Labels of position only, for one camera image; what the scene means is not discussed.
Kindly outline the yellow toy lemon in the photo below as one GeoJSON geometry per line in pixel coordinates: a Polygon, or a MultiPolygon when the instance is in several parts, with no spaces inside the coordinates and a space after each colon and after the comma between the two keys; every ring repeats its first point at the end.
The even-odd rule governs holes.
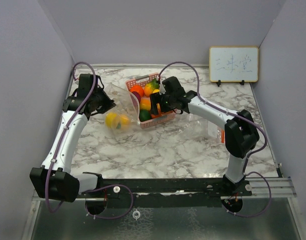
{"type": "Polygon", "coordinates": [[[109,112],[105,116],[105,125],[110,129],[115,129],[118,125],[118,114],[115,112],[109,112]]]}

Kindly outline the pink plastic basket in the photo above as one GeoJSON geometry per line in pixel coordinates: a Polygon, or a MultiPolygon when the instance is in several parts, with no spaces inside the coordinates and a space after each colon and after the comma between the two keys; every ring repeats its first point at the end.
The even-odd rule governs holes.
{"type": "Polygon", "coordinates": [[[159,103],[156,105],[157,114],[152,113],[153,108],[150,96],[160,91],[159,84],[155,83],[157,79],[158,73],[150,73],[125,82],[127,90],[135,95],[135,99],[131,98],[131,101],[138,115],[137,122],[142,129],[153,127],[175,118],[173,111],[161,112],[159,103]]]}

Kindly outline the clear zip top bag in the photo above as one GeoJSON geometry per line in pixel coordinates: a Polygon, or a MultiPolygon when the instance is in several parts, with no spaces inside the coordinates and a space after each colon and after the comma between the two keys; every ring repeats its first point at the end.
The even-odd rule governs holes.
{"type": "Polygon", "coordinates": [[[114,112],[116,114],[124,114],[130,119],[130,126],[127,130],[117,130],[113,128],[107,128],[114,134],[126,134],[135,131],[139,131],[141,129],[138,124],[138,114],[136,113],[135,107],[132,103],[132,99],[135,99],[135,96],[130,93],[127,89],[121,88],[113,83],[110,83],[108,86],[104,88],[107,95],[114,100],[115,107],[109,110],[106,114],[110,112],[114,112]]]}

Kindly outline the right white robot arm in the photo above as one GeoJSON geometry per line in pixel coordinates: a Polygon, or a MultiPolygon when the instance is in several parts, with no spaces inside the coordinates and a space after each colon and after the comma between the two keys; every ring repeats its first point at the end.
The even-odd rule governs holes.
{"type": "Polygon", "coordinates": [[[158,109],[162,113],[179,110],[181,113],[202,117],[224,130],[229,159],[222,189],[229,196],[235,195],[240,191],[240,182],[245,178],[247,155],[260,139],[251,113],[247,110],[227,110],[207,101],[193,90],[186,92],[175,76],[163,80],[161,86],[164,92],[149,96],[152,114],[156,115],[158,109]]]}

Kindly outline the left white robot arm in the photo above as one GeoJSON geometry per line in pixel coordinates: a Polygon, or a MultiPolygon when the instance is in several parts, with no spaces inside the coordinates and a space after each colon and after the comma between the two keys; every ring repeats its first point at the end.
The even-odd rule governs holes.
{"type": "Polygon", "coordinates": [[[78,140],[90,117],[104,114],[115,105],[105,93],[99,75],[79,75],[78,87],[63,102],[60,126],[49,154],[41,167],[32,168],[29,174],[40,198],[72,203],[83,192],[94,198],[103,193],[98,174],[73,176],[71,167],[78,140]]]}

